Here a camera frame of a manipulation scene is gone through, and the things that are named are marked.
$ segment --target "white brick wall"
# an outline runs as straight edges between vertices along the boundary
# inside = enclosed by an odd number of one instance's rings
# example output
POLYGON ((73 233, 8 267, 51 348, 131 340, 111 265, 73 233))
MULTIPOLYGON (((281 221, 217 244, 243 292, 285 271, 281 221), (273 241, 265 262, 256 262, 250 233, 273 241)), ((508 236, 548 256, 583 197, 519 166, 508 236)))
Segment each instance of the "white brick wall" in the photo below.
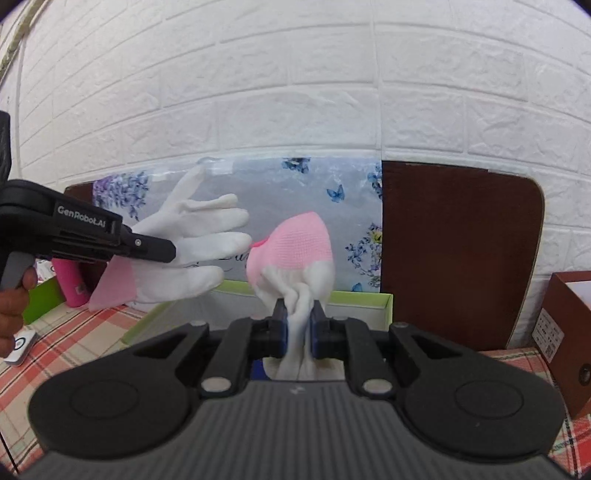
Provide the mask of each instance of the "white brick wall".
POLYGON ((15 171, 54 187, 265 151, 531 176, 545 225, 514 343, 553 271, 591 269, 591 20, 569 0, 52 0, 0 106, 15 171))

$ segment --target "human hand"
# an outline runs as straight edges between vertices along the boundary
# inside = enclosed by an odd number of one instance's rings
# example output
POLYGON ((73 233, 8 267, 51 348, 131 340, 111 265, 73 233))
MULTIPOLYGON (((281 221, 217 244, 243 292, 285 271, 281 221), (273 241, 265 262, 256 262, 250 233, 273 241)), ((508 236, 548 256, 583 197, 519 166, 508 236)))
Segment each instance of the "human hand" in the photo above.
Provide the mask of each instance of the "human hand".
POLYGON ((22 328, 22 313, 29 305, 29 290, 37 286, 37 272, 29 268, 22 276, 22 286, 0 292, 0 357, 14 350, 14 334, 22 328))

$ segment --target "pink bottle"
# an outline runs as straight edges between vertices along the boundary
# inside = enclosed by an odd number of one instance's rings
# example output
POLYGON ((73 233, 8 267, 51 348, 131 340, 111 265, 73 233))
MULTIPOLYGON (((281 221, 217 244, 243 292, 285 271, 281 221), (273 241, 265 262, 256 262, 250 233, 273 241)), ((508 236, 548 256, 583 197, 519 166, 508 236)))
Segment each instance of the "pink bottle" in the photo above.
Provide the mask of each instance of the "pink bottle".
POLYGON ((64 297, 66 297, 66 305, 81 307, 88 303, 90 294, 80 275, 78 262, 54 258, 51 263, 56 271, 57 282, 60 284, 64 297))

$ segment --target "gray handle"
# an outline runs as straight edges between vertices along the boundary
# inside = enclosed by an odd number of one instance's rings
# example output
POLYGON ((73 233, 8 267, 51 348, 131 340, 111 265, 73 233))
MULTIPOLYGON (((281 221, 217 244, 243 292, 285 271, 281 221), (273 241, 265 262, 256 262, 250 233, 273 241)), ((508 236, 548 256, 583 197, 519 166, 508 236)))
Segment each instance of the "gray handle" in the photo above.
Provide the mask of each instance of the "gray handle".
POLYGON ((0 279, 0 291, 18 288, 25 270, 35 264, 35 255, 10 252, 0 279))

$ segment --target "screw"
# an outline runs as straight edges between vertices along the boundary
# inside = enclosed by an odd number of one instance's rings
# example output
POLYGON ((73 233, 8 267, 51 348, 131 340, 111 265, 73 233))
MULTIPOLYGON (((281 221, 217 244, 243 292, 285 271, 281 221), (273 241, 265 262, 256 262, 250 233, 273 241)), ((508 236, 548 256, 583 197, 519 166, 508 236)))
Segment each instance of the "screw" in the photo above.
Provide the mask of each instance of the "screw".
POLYGON ((209 377, 201 382, 201 388, 210 393, 222 393, 230 390, 232 382, 224 377, 209 377))
POLYGON ((382 395, 392 390, 392 384, 383 378, 370 378, 363 382, 363 389, 372 395, 382 395))

